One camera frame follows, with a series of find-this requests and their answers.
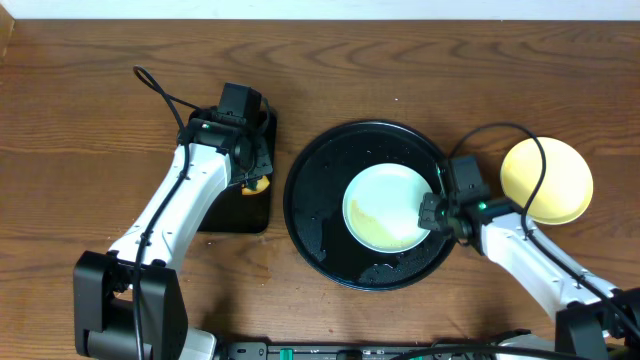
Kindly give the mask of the yellow sponge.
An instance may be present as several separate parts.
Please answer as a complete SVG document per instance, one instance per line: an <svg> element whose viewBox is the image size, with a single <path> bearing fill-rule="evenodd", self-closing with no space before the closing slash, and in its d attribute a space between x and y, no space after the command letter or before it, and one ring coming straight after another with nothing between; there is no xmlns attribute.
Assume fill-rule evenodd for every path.
<svg viewBox="0 0 640 360"><path fill-rule="evenodd" d="M241 188L243 196L252 196L264 192L270 186L270 180L267 176L262 176L256 180L250 180Z"/></svg>

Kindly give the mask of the light green plate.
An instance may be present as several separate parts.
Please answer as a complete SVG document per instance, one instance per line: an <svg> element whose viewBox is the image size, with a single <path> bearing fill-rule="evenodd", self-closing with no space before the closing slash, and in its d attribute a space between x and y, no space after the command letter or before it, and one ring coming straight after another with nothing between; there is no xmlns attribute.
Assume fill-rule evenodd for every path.
<svg viewBox="0 0 640 360"><path fill-rule="evenodd" d="M422 243L430 231L418 226L423 196L432 191L415 170L382 163L358 173L344 192L342 214L351 235L379 253L400 253Z"/></svg>

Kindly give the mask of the yellow plate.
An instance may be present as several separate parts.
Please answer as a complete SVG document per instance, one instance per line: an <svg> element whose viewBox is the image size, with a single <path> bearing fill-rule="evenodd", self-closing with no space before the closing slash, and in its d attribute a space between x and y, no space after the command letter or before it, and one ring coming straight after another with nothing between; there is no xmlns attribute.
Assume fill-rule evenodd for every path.
<svg viewBox="0 0 640 360"><path fill-rule="evenodd" d="M520 206L539 185L528 215L545 225L576 220L593 196L593 177L585 159L567 143L550 137L516 144L502 162L500 182L504 194Z"/></svg>

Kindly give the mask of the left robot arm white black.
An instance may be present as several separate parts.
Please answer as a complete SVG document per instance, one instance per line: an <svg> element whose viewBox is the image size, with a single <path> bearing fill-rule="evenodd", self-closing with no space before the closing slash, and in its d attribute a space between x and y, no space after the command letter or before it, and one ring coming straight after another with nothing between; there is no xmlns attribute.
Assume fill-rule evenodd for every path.
<svg viewBox="0 0 640 360"><path fill-rule="evenodd" d="M268 225L275 127L193 118L140 216L73 271L75 348L94 359L211 359L217 339L190 326L178 273L197 232Z"/></svg>

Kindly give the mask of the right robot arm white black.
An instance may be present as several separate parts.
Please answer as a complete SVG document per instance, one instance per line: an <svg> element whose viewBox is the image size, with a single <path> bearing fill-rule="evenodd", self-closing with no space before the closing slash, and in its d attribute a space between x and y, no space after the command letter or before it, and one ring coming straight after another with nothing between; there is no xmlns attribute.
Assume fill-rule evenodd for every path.
<svg viewBox="0 0 640 360"><path fill-rule="evenodd" d="M426 193L418 224L464 240L502 267L555 323L555 351L586 359L639 357L639 290L621 290L573 260L508 198L454 206Z"/></svg>

